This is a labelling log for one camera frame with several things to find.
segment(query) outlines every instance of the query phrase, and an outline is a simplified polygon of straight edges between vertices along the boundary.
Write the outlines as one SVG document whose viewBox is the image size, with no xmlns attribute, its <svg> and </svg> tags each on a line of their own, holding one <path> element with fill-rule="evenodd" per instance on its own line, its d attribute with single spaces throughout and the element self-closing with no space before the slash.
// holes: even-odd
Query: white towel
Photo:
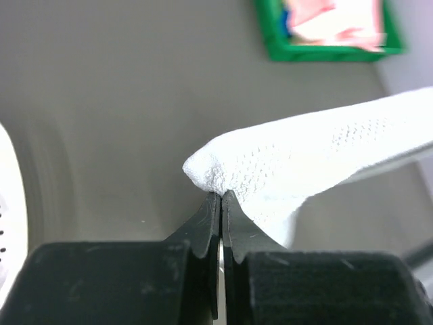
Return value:
<svg viewBox="0 0 433 325">
<path fill-rule="evenodd" d="M 245 214 L 287 247 L 308 197 L 432 141 L 433 88 L 424 88 L 225 133 L 183 170 L 204 191 L 233 190 Z"/>
</svg>

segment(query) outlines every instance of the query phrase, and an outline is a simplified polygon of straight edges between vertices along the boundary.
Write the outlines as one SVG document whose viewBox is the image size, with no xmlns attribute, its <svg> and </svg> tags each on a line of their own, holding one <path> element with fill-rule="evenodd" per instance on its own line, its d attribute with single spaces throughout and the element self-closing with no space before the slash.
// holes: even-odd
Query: folded pink towel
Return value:
<svg viewBox="0 0 433 325">
<path fill-rule="evenodd" d="M 382 50 L 382 0 L 286 1 L 292 10 L 288 25 L 302 44 Z"/>
</svg>

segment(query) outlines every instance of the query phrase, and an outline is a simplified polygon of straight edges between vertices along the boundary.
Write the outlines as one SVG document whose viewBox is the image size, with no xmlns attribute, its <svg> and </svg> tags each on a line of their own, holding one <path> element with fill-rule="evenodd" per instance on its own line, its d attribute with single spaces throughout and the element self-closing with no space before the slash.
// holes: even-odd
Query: gray floor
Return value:
<svg viewBox="0 0 433 325">
<path fill-rule="evenodd" d="M 0 44 L 32 247 L 162 239 L 203 199 L 181 165 L 214 136 L 385 95 L 371 64 L 269 62 L 251 0 L 3 1 Z M 294 247 L 402 253 L 432 211 L 408 166 L 310 200 Z"/>
</svg>

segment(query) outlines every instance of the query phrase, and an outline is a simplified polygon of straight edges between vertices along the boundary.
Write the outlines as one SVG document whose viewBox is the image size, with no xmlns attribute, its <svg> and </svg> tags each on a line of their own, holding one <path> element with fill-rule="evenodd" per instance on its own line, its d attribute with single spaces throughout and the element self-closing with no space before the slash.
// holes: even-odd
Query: green plastic bin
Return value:
<svg viewBox="0 0 433 325">
<path fill-rule="evenodd" d="M 355 47 L 293 45 L 281 27 L 281 0 L 254 0 L 265 46 L 271 60 L 291 62 L 372 62 L 400 54 L 403 41 L 389 3 L 384 0 L 384 28 L 387 34 L 384 52 L 368 52 Z"/>
</svg>

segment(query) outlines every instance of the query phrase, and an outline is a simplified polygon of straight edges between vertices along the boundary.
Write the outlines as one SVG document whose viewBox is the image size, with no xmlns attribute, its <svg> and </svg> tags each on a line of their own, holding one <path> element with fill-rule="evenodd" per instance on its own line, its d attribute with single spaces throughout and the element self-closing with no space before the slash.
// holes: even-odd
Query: white laundry basket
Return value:
<svg viewBox="0 0 433 325">
<path fill-rule="evenodd" d="M 28 252 L 26 198 L 12 141 L 0 124 L 0 308 Z"/>
</svg>

